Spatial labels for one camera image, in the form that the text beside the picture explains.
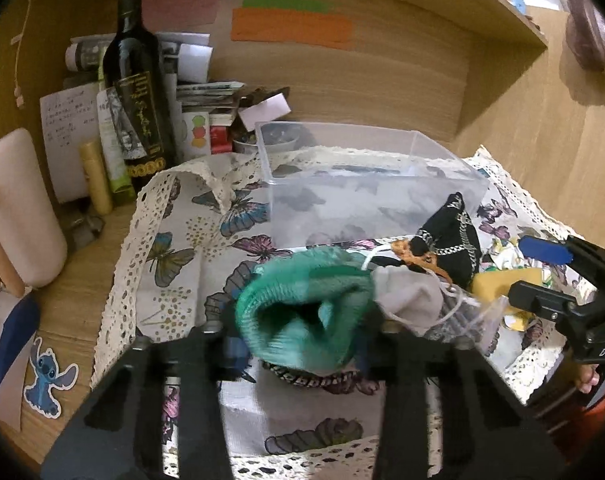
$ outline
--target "yellow sponge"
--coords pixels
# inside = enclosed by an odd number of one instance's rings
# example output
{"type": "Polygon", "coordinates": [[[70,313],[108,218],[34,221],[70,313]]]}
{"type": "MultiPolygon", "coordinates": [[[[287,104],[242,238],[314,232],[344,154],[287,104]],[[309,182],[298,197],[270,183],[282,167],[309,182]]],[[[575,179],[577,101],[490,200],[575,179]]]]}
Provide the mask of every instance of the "yellow sponge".
{"type": "MultiPolygon", "coordinates": [[[[471,282],[471,293],[480,300],[489,303],[500,296],[507,296],[509,288],[522,280],[534,285],[542,285],[542,269],[489,270],[474,276],[471,282]]],[[[533,314],[509,306],[505,311],[505,325],[512,330],[523,332],[527,329],[533,314]]]]}

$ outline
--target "orange sticky note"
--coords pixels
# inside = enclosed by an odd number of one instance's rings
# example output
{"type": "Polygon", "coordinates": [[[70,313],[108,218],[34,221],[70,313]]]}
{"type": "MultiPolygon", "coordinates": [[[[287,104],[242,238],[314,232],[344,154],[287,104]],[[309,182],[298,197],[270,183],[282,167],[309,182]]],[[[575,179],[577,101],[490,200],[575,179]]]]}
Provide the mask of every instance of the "orange sticky note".
{"type": "Polygon", "coordinates": [[[353,22],[341,14],[307,10],[233,9],[232,41],[293,41],[348,50],[353,22]]]}

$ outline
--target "wine bottle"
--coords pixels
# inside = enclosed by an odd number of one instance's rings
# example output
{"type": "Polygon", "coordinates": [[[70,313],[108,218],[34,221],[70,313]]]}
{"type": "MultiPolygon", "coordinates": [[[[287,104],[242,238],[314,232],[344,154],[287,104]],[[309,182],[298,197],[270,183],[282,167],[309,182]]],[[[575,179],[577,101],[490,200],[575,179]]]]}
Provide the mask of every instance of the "wine bottle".
{"type": "Polygon", "coordinates": [[[118,31],[103,57],[107,96],[124,163],[139,191],[176,163],[160,45],[142,25],[142,0],[119,0],[118,31]]]}

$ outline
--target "box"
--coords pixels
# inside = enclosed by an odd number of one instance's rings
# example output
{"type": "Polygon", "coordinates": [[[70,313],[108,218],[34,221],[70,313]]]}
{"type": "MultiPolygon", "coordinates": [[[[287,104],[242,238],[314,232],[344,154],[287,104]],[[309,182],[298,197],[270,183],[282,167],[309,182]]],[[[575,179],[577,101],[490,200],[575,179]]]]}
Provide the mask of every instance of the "box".
{"type": "Polygon", "coordinates": [[[489,188],[416,131],[275,121],[257,124],[256,137],[278,248],[412,235],[451,193],[474,214],[489,188]],[[292,140],[293,151],[268,149],[292,140]]]}

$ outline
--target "pink sticky note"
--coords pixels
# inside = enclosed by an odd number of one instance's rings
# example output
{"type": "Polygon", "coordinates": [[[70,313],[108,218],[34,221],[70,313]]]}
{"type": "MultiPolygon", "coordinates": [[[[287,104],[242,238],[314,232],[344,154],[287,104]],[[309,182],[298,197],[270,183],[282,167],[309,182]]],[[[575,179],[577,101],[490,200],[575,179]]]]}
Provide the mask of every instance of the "pink sticky note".
{"type": "Polygon", "coordinates": [[[142,0],[144,24],[153,32],[193,32],[213,23],[219,0],[142,0]]]}

